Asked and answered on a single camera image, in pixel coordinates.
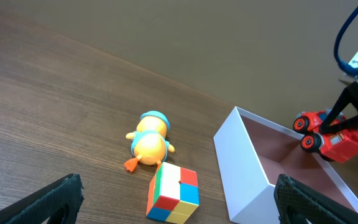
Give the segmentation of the yellow duck toy blue hat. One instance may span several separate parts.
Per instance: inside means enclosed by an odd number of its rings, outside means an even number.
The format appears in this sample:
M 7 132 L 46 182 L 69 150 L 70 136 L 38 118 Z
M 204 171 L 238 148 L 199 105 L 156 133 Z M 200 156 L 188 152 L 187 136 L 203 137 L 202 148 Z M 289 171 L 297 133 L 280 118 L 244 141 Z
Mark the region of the yellow duck toy blue hat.
M 170 129 L 167 117 L 159 111 L 148 111 L 140 116 L 136 130 L 126 134 L 130 139 L 132 159 L 124 163 L 126 171 L 133 172 L 138 163 L 159 168 L 168 153 L 175 152 L 174 146 L 166 139 Z

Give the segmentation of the colourful puzzle cube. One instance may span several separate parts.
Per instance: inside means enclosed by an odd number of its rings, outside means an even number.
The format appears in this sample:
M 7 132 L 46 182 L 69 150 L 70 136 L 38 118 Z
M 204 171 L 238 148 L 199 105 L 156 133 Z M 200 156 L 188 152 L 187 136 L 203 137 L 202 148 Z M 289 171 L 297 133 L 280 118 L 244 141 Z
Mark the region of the colourful puzzle cube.
M 149 184 L 146 217 L 185 223 L 199 205 L 197 173 L 163 162 Z

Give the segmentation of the red toy fire truck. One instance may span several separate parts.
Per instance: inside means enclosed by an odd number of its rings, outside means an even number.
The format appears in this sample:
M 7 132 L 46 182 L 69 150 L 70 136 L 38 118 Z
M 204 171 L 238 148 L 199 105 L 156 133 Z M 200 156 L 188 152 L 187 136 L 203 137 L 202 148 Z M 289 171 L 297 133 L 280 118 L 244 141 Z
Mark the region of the red toy fire truck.
M 319 127 L 330 109 L 317 112 L 301 112 L 293 123 L 293 130 L 303 135 L 301 148 L 318 153 L 328 162 L 346 162 L 358 155 L 358 131 L 345 129 L 334 134 L 321 134 Z

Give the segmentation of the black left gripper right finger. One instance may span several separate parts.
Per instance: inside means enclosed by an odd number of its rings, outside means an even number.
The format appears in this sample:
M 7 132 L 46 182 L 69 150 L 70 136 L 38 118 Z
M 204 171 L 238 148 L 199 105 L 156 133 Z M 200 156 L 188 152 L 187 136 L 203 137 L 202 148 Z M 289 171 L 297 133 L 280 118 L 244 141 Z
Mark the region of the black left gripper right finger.
M 280 224 L 358 224 L 358 213 L 280 174 L 274 190 Z

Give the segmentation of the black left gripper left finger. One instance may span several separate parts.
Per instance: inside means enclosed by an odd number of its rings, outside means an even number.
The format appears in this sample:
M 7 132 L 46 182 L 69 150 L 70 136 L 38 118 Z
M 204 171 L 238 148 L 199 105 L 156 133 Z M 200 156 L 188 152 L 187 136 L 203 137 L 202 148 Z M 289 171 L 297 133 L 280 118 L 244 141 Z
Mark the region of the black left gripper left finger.
M 70 224 L 84 201 L 79 174 L 68 174 L 0 210 L 0 224 Z

